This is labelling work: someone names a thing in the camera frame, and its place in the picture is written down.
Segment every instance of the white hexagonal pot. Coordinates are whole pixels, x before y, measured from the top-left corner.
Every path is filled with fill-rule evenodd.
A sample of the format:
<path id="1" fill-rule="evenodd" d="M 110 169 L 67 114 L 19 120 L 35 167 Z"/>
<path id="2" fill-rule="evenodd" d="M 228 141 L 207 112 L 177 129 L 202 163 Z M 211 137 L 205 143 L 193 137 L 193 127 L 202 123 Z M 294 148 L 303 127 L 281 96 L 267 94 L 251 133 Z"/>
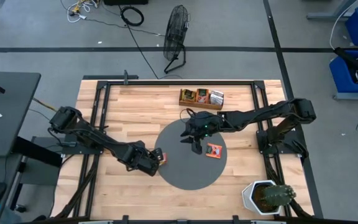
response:
<path id="1" fill-rule="evenodd" d="M 279 206 L 276 211 L 274 212 L 261 212 L 258 208 L 258 206 L 256 206 L 255 202 L 252 199 L 252 193 L 254 192 L 254 188 L 255 188 L 255 184 L 260 184 L 260 183 L 266 183 L 266 184 L 270 184 L 270 185 L 276 185 L 276 183 L 272 180 L 260 180 L 260 181 L 255 181 L 252 184 L 248 185 L 248 187 L 246 187 L 243 191 L 242 191 L 242 202 L 244 203 L 244 207 L 246 209 L 249 209 L 253 212 L 259 213 L 260 215 L 276 215 L 279 214 L 281 212 L 282 206 Z"/>

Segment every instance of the fan grille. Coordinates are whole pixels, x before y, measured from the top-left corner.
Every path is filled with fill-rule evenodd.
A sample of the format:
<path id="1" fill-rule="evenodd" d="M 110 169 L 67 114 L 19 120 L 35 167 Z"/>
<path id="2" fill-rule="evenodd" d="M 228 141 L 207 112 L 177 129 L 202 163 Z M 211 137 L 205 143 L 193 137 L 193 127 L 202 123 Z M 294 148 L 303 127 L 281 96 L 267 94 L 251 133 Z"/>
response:
<path id="1" fill-rule="evenodd" d="M 177 58 L 185 41 L 188 13 L 182 5 L 175 6 L 168 21 L 165 33 L 164 57 L 168 60 Z"/>

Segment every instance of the potted cactus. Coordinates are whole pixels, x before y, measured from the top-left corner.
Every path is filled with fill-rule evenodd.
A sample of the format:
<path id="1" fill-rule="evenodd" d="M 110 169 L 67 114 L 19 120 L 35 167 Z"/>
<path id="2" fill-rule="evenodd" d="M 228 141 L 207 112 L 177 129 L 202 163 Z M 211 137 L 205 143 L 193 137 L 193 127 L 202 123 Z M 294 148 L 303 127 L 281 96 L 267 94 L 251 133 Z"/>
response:
<path id="1" fill-rule="evenodd" d="M 261 215 L 279 214 L 295 197 L 291 186 L 276 185 L 272 180 L 255 181 L 242 191 L 245 208 Z"/>

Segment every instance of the cactus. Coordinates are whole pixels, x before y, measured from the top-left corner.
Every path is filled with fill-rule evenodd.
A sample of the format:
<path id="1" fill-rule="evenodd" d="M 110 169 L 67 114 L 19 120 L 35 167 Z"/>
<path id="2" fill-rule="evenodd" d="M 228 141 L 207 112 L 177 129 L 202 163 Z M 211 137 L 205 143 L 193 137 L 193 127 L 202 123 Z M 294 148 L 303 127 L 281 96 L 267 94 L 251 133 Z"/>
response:
<path id="1" fill-rule="evenodd" d="M 288 205 L 296 193 L 291 186 L 288 185 L 273 185 L 263 189 L 264 197 L 261 198 L 263 207 Z"/>

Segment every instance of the fan stand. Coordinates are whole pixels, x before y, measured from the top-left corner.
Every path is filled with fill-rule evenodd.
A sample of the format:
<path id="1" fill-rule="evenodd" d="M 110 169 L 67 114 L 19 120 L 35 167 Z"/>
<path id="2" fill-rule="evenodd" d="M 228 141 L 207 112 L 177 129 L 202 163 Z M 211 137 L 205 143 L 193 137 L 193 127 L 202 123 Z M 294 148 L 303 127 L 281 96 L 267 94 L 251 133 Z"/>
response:
<path id="1" fill-rule="evenodd" d="M 184 66 L 184 65 L 186 64 L 186 47 L 185 47 L 183 44 L 181 44 L 181 48 L 182 48 L 182 50 L 183 50 L 183 63 L 182 63 L 181 65 L 176 66 L 175 68 L 168 69 L 169 66 L 170 66 L 175 60 L 178 60 L 178 59 L 179 59 L 178 57 L 173 58 L 173 59 L 171 60 L 171 62 L 167 65 L 167 67 L 164 69 L 165 74 L 168 74 L 168 72 L 171 72 L 171 71 L 173 71 L 173 70 L 175 70 L 175 69 L 177 69 L 177 68 L 180 68 L 180 67 L 182 67 L 182 66 Z"/>

